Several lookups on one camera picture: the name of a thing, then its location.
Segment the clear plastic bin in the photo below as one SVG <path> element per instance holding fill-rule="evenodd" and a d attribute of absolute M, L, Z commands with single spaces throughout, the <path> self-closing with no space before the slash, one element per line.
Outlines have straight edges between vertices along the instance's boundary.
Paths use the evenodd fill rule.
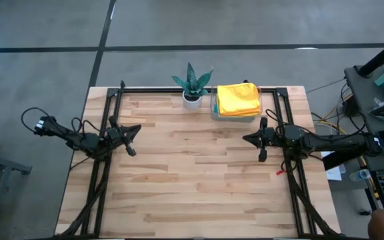
<path fill-rule="evenodd" d="M 259 104 L 260 104 L 258 111 L 261 111 L 261 114 L 262 114 L 263 109 L 262 109 L 260 88 L 257 88 L 257 92 L 258 92 L 258 100 L 259 100 Z M 212 120 L 251 123 L 255 120 L 256 117 L 261 116 L 261 114 L 260 114 L 260 115 L 255 116 L 255 117 L 222 117 L 222 116 L 219 116 L 218 114 L 213 112 L 214 104 L 217 104 L 217 86 L 212 86 L 211 90 L 210 90 L 210 110 L 211 110 L 210 116 L 211 116 Z"/>

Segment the yellow microfiber towel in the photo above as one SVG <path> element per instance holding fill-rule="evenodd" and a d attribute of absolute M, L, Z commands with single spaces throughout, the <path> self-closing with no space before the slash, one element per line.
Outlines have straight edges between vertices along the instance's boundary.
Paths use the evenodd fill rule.
<path fill-rule="evenodd" d="M 220 113 L 258 111 L 257 86 L 253 83 L 238 83 L 217 86 L 217 105 Z"/>

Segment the white paper sheet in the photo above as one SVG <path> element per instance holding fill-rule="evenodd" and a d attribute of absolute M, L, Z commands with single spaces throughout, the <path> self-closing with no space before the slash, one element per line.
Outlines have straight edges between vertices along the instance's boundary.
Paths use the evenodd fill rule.
<path fill-rule="evenodd" d="M 344 164 L 328 169 L 327 164 L 324 163 L 324 167 L 326 168 L 326 176 L 329 181 L 341 181 L 342 174 L 346 173 Z"/>

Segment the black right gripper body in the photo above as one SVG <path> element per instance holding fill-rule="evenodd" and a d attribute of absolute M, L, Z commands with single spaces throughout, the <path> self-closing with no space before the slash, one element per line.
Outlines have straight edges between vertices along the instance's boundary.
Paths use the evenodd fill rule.
<path fill-rule="evenodd" d="M 262 117 L 259 123 L 259 132 L 260 132 L 260 152 L 259 152 L 259 162 L 265 162 L 267 159 L 267 150 L 266 147 L 276 147 L 277 134 L 275 129 L 267 126 L 267 118 Z"/>

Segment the clear plastic water bottle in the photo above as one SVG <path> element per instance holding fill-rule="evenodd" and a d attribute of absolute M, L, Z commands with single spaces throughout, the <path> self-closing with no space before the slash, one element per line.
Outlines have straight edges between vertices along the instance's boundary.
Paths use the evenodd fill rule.
<path fill-rule="evenodd" d="M 371 173 L 368 169 L 361 169 L 349 175 L 352 181 L 366 181 L 371 178 Z"/>

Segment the black aluminium rig frame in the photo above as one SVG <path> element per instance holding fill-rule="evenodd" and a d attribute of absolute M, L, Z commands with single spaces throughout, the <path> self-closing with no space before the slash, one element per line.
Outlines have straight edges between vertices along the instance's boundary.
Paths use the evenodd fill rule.
<path fill-rule="evenodd" d="M 73 156 L 56 240 L 130 238 L 272 238 L 318 233 L 289 188 L 280 148 L 258 150 L 243 136 L 251 123 L 215 121 L 210 95 L 183 106 L 179 87 L 126 87 L 119 122 L 140 124 L 136 156 Z"/>

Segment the person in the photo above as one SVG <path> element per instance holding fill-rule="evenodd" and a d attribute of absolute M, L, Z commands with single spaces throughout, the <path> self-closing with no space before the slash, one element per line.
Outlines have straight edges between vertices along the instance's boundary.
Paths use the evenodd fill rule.
<path fill-rule="evenodd" d="M 372 212 L 367 231 L 370 240 L 384 240 L 384 210 Z"/>

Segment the snake plant in white pot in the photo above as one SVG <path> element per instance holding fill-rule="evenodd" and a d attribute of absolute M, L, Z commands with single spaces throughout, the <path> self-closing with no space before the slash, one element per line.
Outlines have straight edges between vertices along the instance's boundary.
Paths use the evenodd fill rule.
<path fill-rule="evenodd" d="M 188 62 L 186 80 L 182 80 L 178 76 L 171 76 L 172 80 L 183 89 L 182 98 L 184 107 L 189 110 L 197 110 L 200 108 L 203 96 L 208 94 L 205 86 L 209 83 L 212 73 L 213 68 L 200 77 L 197 77 L 192 64 Z"/>

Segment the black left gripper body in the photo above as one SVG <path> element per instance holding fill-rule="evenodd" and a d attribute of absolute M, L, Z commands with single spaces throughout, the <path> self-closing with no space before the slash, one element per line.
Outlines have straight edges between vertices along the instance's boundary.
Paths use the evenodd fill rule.
<path fill-rule="evenodd" d="M 133 142 L 128 142 L 124 132 L 120 130 L 119 126 L 117 124 L 117 118 L 116 116 L 110 116 L 109 123 L 111 127 L 107 130 L 108 137 L 111 141 L 111 148 L 115 149 L 119 147 L 120 145 L 124 145 L 125 149 L 130 156 L 136 156 L 136 152 L 131 146 Z"/>

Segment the orange microfiber towel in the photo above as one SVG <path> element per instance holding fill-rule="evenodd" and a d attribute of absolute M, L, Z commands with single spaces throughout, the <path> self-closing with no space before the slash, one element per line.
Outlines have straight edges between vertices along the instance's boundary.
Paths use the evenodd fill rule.
<path fill-rule="evenodd" d="M 218 113 L 222 117 L 255 117 L 261 114 L 261 111 Z"/>

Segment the black slanted pole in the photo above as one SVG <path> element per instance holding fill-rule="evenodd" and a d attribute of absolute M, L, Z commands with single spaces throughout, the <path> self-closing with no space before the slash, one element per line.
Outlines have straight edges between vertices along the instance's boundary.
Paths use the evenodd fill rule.
<path fill-rule="evenodd" d="M 362 77 L 370 76 L 374 70 L 384 64 L 384 50 L 378 53 L 374 58 L 368 61 L 364 66 L 357 70 L 358 74 Z"/>

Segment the black slanted beam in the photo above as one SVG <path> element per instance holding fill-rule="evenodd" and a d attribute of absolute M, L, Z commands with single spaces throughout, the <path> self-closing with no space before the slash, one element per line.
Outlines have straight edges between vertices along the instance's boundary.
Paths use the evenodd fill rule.
<path fill-rule="evenodd" d="M 322 158 L 325 170 L 338 167 L 350 160 L 357 160 L 360 169 L 367 169 L 367 165 L 362 160 L 363 154 L 358 151 L 333 151 Z"/>

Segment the dark grey floor stand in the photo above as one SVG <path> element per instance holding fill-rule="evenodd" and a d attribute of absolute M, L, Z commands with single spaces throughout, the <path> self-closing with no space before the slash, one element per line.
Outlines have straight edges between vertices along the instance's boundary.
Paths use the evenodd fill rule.
<path fill-rule="evenodd" d="M 7 167 L 10 170 L 20 171 L 23 175 L 30 174 L 30 172 L 32 170 L 32 166 L 23 165 L 23 164 L 20 164 L 18 162 L 4 159 L 1 157 L 0 157 L 0 166 L 1 167 Z"/>

